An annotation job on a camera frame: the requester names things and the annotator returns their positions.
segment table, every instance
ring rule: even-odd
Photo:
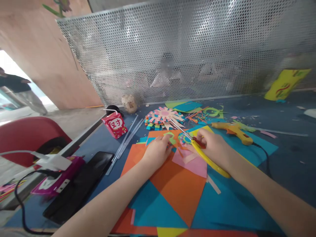
[[[297,106],[303,106],[307,109],[315,108],[315,101],[316,92],[304,91],[293,92],[287,98],[286,103],[268,101],[262,95],[204,100],[200,102],[205,107],[220,108],[219,105],[223,105],[224,112],[228,112],[224,114],[224,118],[227,121],[232,121],[231,116],[240,116],[245,117],[242,121],[244,124],[253,125],[253,127],[308,134],[308,137],[275,134],[277,138],[273,139],[261,134],[259,131],[254,132],[255,135],[279,147],[270,156],[270,170],[274,180],[310,205],[316,207],[316,186],[313,185],[313,181],[316,180],[316,160],[314,158],[316,119],[304,115],[304,111],[297,108]],[[149,107],[140,106],[136,112],[139,115],[138,120],[144,118],[148,112],[158,108],[158,106],[164,106],[164,104],[150,105]],[[124,121],[128,128],[135,116],[135,114],[125,116]],[[187,121],[185,123],[186,128],[191,128],[194,125],[193,122]],[[88,201],[120,177],[131,145],[136,143],[140,137],[147,136],[148,132],[144,125],[140,127],[124,151],[121,159],[115,164],[110,175],[104,176],[101,179]],[[123,138],[118,140],[112,138],[107,128],[101,124],[75,152],[75,155],[85,156],[85,161],[89,161],[98,151],[115,153],[122,140]],[[259,168],[265,171],[265,165],[264,162]],[[43,203],[41,200],[42,197],[40,196],[31,196],[25,203],[27,225],[29,228],[34,228],[38,231],[54,231],[59,228],[59,225],[42,216],[43,211],[51,202]],[[5,227],[14,229],[22,228],[21,210],[7,222]]]

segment yellow scissors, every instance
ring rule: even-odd
[[[210,160],[210,158],[207,157],[207,155],[204,154],[204,152],[201,149],[205,149],[205,144],[197,140],[196,137],[191,137],[186,131],[181,129],[176,123],[172,122],[173,125],[177,127],[177,129],[181,130],[183,134],[191,141],[191,145],[195,148],[195,150],[198,152],[198,154],[206,161],[206,163],[212,167],[215,171],[220,173],[225,178],[230,178],[230,174],[227,173],[225,170],[223,170],[221,167],[216,165],[213,161]]]

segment hand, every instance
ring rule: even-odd
[[[208,158],[230,173],[231,168],[239,162],[242,157],[228,145],[225,140],[217,134],[211,133],[203,128],[197,132],[197,140],[206,145],[206,149],[201,149]],[[190,151],[198,154],[192,145],[186,146]]]
[[[153,168],[154,172],[162,166],[170,155],[172,146],[168,147],[168,145],[171,145],[169,142],[171,137],[172,135],[170,134],[156,137],[147,147],[141,161],[146,163],[148,167]]]

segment metal mesh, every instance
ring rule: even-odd
[[[57,21],[104,104],[264,92],[316,66],[316,3],[160,1]],[[297,88],[315,87],[312,71]]]

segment black cable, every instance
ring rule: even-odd
[[[18,194],[17,194],[17,188],[19,186],[19,184],[21,183],[21,181],[23,179],[25,179],[27,176],[30,176],[31,174],[34,174],[34,173],[43,173],[43,174],[46,174],[48,176],[52,176],[53,178],[57,178],[59,175],[60,175],[60,172],[54,172],[54,171],[49,171],[49,170],[36,170],[36,171],[32,171],[30,173],[28,173],[27,175],[25,175],[23,178],[21,178],[15,185],[15,188],[14,188],[14,195],[17,199],[17,201],[19,202],[19,204],[21,205],[21,209],[22,209],[22,225],[23,225],[23,229],[30,233],[30,234],[34,234],[34,235],[52,235],[53,233],[52,232],[40,232],[40,231],[33,231],[31,229],[29,229],[26,225],[26,221],[25,221],[25,207],[24,207],[24,204],[22,202],[22,200],[19,198]]]
[[[264,151],[264,153],[266,154],[266,156],[267,156],[267,175],[268,175],[271,179],[273,179],[273,178],[272,178],[272,175],[271,175],[271,171],[270,171],[270,162],[269,162],[269,155],[268,155],[268,153],[267,153],[266,150],[263,149],[263,147],[260,146],[259,144],[253,143],[253,145],[255,145],[256,147],[261,148],[261,149]]]

